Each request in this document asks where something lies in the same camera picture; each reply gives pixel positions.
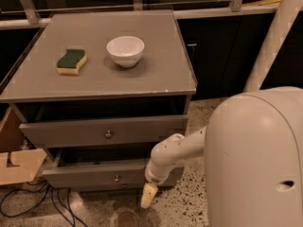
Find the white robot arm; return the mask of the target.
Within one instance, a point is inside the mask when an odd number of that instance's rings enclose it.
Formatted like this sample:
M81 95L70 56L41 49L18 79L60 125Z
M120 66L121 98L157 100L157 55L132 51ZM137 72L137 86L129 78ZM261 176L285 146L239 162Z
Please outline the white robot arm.
M199 155L210 227L303 227L302 89L232 96L205 127L158 143L145 169L142 207L173 169Z

